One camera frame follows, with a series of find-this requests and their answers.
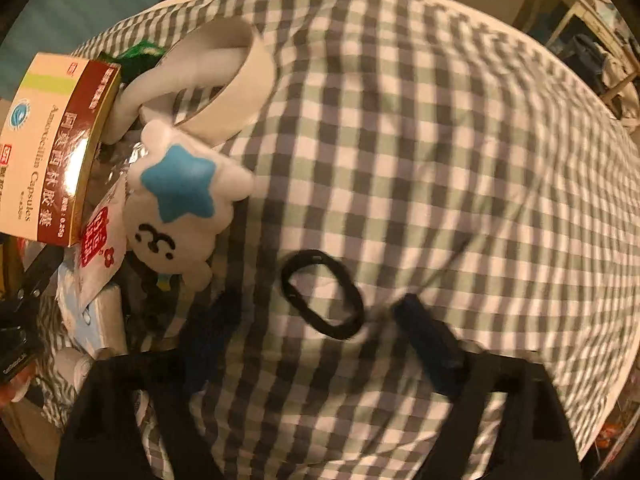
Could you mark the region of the white plush star toy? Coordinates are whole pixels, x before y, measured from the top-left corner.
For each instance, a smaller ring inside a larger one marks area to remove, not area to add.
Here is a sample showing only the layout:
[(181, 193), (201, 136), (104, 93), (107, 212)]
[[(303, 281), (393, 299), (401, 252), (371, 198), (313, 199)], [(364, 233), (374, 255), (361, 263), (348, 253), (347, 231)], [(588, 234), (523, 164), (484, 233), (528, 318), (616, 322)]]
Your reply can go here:
[(216, 237), (230, 226), (234, 204), (250, 196), (254, 174), (159, 119), (144, 126), (141, 142), (146, 153), (127, 174), (129, 247), (151, 270), (200, 292), (212, 279)]

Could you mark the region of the green granule sachet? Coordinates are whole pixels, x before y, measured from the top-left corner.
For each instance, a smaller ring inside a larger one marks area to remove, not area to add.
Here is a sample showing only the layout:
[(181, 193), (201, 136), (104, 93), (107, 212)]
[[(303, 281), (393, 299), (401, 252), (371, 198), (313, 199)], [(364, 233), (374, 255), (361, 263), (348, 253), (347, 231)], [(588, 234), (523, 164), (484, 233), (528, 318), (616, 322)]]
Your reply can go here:
[(122, 54), (113, 56), (102, 51), (96, 58), (100, 62), (117, 64), (120, 67), (120, 78), (123, 84), (130, 84), (141, 74), (153, 68), (164, 56), (166, 50), (141, 40)]

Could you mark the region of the floral tissue pack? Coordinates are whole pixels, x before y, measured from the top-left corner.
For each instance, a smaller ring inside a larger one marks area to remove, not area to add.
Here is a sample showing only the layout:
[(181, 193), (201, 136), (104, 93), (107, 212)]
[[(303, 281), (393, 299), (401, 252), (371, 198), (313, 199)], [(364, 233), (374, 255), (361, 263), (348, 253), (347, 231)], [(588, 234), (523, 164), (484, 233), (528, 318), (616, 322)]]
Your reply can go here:
[(79, 307), (79, 292), (73, 271), (67, 264), (58, 267), (56, 302), (70, 338), (93, 359), (101, 350), (116, 356), (128, 352), (122, 295), (116, 284), (108, 284), (85, 307)]

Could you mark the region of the red white sachet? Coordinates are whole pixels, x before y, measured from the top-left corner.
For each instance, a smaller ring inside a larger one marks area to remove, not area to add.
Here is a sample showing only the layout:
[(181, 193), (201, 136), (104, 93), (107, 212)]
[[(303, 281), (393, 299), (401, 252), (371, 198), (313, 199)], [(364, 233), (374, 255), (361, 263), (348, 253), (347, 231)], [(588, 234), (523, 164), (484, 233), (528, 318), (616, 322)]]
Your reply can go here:
[(81, 231), (75, 257), (78, 310), (82, 311), (111, 281), (124, 261), (126, 177), (120, 176), (96, 205)]

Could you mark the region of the amoxicillin capsule medicine box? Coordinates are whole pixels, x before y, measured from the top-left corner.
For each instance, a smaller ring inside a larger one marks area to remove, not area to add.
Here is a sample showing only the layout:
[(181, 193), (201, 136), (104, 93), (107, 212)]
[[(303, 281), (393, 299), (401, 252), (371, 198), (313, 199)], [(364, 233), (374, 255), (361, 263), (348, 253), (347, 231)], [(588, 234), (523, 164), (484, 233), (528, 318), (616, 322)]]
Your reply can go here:
[(1, 232), (70, 247), (120, 67), (39, 53), (1, 130)]

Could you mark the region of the checkered bed sheet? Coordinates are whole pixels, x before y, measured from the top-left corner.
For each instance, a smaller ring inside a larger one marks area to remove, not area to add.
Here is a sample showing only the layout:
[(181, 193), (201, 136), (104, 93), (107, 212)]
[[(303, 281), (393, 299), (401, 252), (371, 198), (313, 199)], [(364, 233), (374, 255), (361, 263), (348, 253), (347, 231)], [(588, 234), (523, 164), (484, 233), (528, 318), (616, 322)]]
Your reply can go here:
[(78, 48), (262, 34), (270, 102), (222, 147), (255, 175), (213, 254), (241, 289), (192, 404), (229, 479), (408, 479), (448, 412), (390, 317), (540, 359), (588, 451), (639, 347), (639, 154), (529, 36), (451, 0), (175, 0)]

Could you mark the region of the white dressing table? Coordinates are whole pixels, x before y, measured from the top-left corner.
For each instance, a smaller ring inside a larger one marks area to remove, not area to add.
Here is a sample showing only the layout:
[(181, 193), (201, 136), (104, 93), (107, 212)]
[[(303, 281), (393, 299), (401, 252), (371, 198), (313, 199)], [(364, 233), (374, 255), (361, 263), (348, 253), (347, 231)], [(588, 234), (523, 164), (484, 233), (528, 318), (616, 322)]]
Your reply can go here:
[(513, 26), (578, 73), (627, 131), (639, 129), (639, 45), (612, 0), (524, 0)]

